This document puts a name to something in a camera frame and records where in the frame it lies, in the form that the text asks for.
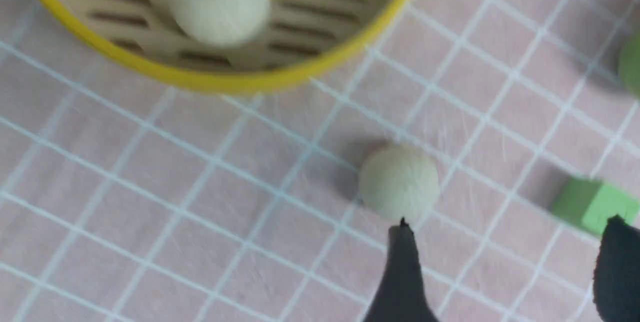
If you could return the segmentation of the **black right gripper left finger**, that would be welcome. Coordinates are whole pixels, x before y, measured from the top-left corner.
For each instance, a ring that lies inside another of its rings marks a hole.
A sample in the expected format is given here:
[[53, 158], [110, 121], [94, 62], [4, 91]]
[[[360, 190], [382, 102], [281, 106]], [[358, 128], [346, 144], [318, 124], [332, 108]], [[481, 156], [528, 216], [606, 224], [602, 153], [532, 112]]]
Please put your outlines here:
[[386, 266], [365, 321], [437, 321], [426, 299], [414, 231], [401, 218], [388, 230]]

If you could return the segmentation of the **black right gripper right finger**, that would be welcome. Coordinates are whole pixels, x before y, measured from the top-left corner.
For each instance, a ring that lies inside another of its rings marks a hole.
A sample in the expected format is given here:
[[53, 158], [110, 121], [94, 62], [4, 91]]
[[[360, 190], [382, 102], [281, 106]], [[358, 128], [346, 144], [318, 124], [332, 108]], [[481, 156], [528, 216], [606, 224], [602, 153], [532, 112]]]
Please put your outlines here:
[[603, 321], [640, 319], [640, 233], [619, 215], [608, 219], [593, 272], [593, 301]]

